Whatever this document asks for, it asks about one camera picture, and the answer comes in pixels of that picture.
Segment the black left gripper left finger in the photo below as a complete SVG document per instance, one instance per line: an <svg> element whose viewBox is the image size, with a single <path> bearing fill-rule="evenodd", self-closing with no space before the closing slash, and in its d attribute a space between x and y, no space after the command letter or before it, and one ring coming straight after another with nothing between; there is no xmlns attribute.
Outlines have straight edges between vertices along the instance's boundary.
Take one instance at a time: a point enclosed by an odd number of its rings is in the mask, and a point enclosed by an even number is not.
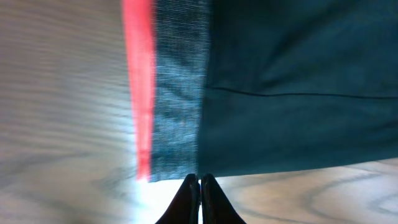
<svg viewBox="0 0 398 224"><path fill-rule="evenodd" d="M198 177L188 174L156 224L197 224L200 196Z"/></svg>

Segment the black leggings with red waistband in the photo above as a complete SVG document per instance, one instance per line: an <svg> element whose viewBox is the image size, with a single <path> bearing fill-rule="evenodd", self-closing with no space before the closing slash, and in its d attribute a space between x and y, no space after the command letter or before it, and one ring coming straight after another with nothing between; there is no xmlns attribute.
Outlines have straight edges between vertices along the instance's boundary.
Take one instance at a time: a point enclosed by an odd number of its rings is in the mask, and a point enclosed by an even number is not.
<svg viewBox="0 0 398 224"><path fill-rule="evenodd" d="M121 8L138 179L397 157L397 0Z"/></svg>

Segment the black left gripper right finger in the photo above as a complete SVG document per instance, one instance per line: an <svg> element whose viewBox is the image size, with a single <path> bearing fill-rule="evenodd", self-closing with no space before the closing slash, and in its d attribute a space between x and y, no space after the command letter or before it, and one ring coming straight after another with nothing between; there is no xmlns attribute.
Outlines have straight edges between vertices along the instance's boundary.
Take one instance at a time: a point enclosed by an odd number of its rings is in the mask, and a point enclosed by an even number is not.
<svg viewBox="0 0 398 224"><path fill-rule="evenodd" d="M201 204L204 224L246 224L211 174L201 178Z"/></svg>

